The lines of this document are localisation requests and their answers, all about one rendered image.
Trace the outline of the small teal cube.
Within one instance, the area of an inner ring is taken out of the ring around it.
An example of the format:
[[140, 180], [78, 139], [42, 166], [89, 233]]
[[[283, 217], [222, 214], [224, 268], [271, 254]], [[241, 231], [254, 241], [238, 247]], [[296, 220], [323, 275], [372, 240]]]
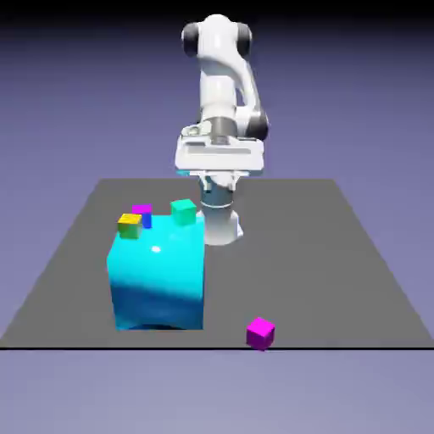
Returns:
[[196, 221], [197, 206], [189, 198], [171, 202], [170, 210], [172, 219], [177, 225], [190, 225]]

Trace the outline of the small yellow cube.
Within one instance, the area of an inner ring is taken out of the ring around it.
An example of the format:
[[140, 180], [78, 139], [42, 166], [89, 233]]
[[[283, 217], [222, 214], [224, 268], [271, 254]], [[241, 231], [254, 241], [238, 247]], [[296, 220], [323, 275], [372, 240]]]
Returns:
[[123, 213], [117, 222], [120, 238], [138, 239], [142, 233], [142, 216], [140, 214]]

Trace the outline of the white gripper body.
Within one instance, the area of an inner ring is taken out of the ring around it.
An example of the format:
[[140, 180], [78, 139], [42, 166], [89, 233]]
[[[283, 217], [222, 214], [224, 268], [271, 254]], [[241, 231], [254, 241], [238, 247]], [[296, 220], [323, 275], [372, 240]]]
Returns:
[[179, 136], [175, 167], [183, 175], [202, 172], [260, 174], [264, 169], [264, 143], [230, 136], [228, 144], [214, 145], [209, 136]]

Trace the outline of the small magenta cube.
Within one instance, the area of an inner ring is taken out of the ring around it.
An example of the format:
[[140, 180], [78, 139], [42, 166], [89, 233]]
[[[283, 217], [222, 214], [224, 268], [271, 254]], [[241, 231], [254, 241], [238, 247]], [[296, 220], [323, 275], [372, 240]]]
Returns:
[[256, 350], [264, 351], [275, 339], [275, 324], [262, 318], [255, 318], [246, 329], [246, 344]]
[[150, 229], [152, 227], [153, 205], [151, 203], [133, 204], [131, 212], [142, 217], [143, 228]]

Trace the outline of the large cyan box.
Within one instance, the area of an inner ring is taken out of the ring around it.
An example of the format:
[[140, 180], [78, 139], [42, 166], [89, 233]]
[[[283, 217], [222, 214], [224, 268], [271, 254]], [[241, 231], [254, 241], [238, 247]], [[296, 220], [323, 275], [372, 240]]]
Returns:
[[137, 239], [116, 236], [107, 257], [119, 330], [203, 328], [204, 221], [177, 225], [155, 215]]

